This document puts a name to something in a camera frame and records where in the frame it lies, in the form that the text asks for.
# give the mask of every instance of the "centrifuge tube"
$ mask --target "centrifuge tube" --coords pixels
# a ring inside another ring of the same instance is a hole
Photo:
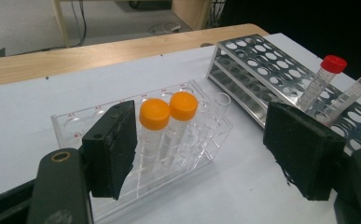
[[[149,174],[153,169],[163,130],[168,125],[169,117],[169,106],[161,99],[148,99],[140,107],[139,120],[142,124],[140,168],[144,169],[141,174]]]
[[[297,100],[296,106],[304,112],[307,111],[316,101],[320,93],[328,86],[332,78],[334,78],[336,74],[341,73],[346,65],[347,62],[342,58],[327,55],[320,64],[321,68],[317,72],[316,77]]]
[[[169,107],[171,118],[160,148],[160,160],[167,159],[163,163],[165,166],[172,165],[188,122],[195,116],[198,101],[191,93],[179,91],[172,96]]]
[[[317,120],[326,126],[330,126],[338,116],[349,105],[353,104],[358,98],[361,97],[361,77],[337,99],[331,102],[321,114],[316,116]]]

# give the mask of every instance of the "white table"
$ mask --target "white table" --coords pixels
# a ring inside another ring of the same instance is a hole
[[[321,59],[284,35],[266,38],[317,71]],[[214,47],[179,51],[49,79],[0,85],[0,193],[35,178],[38,163],[58,149],[49,116],[205,78]],[[333,85],[346,89],[340,75]],[[287,186],[280,166],[262,144],[263,130],[235,103],[234,123],[215,160],[100,223],[336,223],[333,191],[328,202],[310,202]]]

